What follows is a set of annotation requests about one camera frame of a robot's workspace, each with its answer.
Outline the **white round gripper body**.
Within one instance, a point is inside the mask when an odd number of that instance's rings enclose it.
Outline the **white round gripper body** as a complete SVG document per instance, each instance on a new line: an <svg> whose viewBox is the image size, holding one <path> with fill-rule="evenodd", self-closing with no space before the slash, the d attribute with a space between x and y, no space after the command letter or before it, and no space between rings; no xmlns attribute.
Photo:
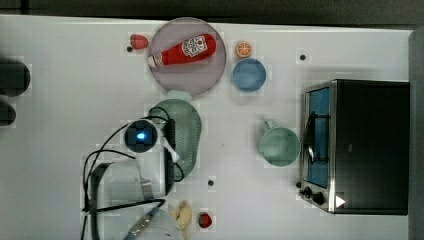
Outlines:
<svg viewBox="0 0 424 240"><path fill-rule="evenodd" d="M125 129L123 140L125 146L137 153L158 152L160 149L161 130L149 119L131 122Z"/></svg>

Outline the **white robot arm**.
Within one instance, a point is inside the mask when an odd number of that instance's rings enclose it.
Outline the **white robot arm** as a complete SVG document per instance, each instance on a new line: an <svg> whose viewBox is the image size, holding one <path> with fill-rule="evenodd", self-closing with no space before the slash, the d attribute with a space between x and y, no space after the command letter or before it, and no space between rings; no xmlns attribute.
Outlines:
<svg viewBox="0 0 424 240"><path fill-rule="evenodd" d="M92 153L112 152L118 161L91 167L84 180L90 240L183 240L175 220L162 210L175 182L180 154L175 121L144 117L112 134L118 146L103 145Z"/></svg>

